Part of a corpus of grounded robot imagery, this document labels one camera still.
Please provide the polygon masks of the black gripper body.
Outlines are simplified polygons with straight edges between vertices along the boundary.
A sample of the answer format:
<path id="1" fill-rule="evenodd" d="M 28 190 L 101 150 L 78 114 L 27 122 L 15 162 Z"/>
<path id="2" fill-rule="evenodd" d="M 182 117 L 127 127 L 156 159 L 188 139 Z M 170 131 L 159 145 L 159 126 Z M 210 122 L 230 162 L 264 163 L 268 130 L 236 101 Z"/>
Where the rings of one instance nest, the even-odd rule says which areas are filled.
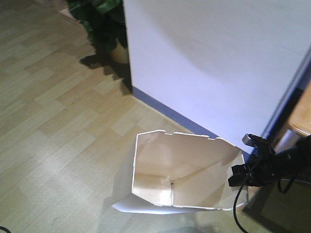
<path id="1" fill-rule="evenodd" d="M 275 151 L 267 139 L 248 134 L 249 145 L 257 149 L 257 154 L 252 154 L 249 162 L 248 186 L 262 187 L 280 180 L 282 175 L 275 165 Z"/>

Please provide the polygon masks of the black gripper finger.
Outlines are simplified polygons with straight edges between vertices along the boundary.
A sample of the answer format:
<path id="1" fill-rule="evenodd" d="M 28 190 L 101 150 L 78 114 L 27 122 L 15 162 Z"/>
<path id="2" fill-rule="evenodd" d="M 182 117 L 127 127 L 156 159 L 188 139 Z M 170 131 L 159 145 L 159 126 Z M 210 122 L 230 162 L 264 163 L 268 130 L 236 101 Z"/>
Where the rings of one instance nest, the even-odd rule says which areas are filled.
<path id="1" fill-rule="evenodd" d="M 251 170 L 249 164 L 235 165 L 231 167 L 233 175 L 247 175 Z"/>
<path id="2" fill-rule="evenodd" d="M 245 174 L 235 174 L 228 179 L 229 186 L 249 186 L 248 176 Z"/>

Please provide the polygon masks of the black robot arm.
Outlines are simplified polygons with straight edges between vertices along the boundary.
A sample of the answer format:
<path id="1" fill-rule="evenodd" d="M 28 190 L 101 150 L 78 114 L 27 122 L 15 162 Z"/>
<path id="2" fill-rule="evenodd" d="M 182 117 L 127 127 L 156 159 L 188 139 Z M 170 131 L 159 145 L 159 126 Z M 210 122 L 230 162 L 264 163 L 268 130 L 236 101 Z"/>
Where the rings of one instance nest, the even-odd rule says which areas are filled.
<path id="1" fill-rule="evenodd" d="M 242 185 L 262 187 L 284 176 L 297 174 L 311 165 L 311 137 L 300 139 L 295 146 L 275 152 L 269 141 L 254 134 L 246 134 L 243 143 L 254 147 L 247 163 L 233 166 L 228 179 L 230 187 Z"/>

